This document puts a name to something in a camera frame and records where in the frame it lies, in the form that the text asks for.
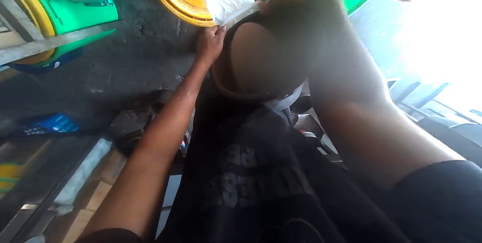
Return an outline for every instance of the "black t-shirt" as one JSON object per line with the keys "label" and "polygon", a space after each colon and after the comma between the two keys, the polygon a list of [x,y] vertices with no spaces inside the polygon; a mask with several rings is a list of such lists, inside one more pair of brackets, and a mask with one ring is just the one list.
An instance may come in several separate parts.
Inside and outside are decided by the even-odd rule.
{"label": "black t-shirt", "polygon": [[[475,242],[482,170],[447,161],[379,191],[330,163],[283,119],[213,100],[194,131],[160,242]],[[138,242],[107,229],[80,242]]]}

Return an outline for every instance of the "metal bar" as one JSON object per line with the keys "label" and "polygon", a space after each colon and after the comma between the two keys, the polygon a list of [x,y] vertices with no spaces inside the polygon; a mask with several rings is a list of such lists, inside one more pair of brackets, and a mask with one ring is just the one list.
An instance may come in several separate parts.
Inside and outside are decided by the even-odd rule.
{"label": "metal bar", "polygon": [[9,24],[26,42],[43,39],[42,32],[32,23],[15,0],[0,1],[0,11],[3,17],[7,19]]}
{"label": "metal bar", "polygon": [[433,100],[433,98],[435,98],[437,95],[439,95],[440,92],[445,90],[445,88],[447,88],[450,84],[451,83],[443,83],[437,89],[435,89],[431,94],[427,95],[427,97],[425,97],[422,101],[416,103],[414,106],[416,108],[423,107],[426,103],[430,102],[431,100]]}
{"label": "metal bar", "polygon": [[0,50],[0,66],[12,61],[16,61],[22,58],[26,58],[31,55],[45,52],[47,50],[69,44],[87,37],[97,35],[99,33],[116,29],[119,27],[121,21],[113,21],[104,23],[88,28],[84,28],[77,31],[72,31],[62,35],[54,37],[46,37],[42,40],[37,40],[22,44],[19,46],[13,46],[10,48]]}
{"label": "metal bar", "polygon": [[465,116],[464,114],[462,114],[462,113],[458,112],[457,110],[449,107],[448,105],[443,104],[443,103],[441,103],[441,102],[439,102],[439,101],[437,101],[437,100],[435,100],[435,99],[434,99],[433,101],[434,101],[435,103],[437,103],[437,104],[442,105],[443,107],[445,107],[445,108],[447,108],[447,109],[449,109],[449,110],[451,110],[451,111],[454,111],[454,112],[455,112],[455,115],[457,115],[458,117],[461,117],[461,118],[463,118],[463,119],[466,119],[467,121],[469,121],[469,122],[471,122],[471,123],[477,123],[477,124],[479,124],[477,121],[471,119],[470,117]]}
{"label": "metal bar", "polygon": [[27,240],[25,237],[50,208],[99,138],[99,135],[61,138],[38,156],[35,165],[0,201],[0,242],[23,243]]}
{"label": "metal bar", "polygon": [[407,96],[420,86],[420,82],[410,84],[397,98],[393,100],[395,105],[400,104]]}

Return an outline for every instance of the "dirty floor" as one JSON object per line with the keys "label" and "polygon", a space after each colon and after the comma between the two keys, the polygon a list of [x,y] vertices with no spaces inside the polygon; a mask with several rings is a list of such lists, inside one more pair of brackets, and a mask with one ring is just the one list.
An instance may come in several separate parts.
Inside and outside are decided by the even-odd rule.
{"label": "dirty floor", "polygon": [[108,123],[132,100],[173,90],[189,69],[200,28],[158,0],[114,0],[125,21],[113,35],[53,71],[19,74],[0,84],[0,120],[64,112],[85,128]]}

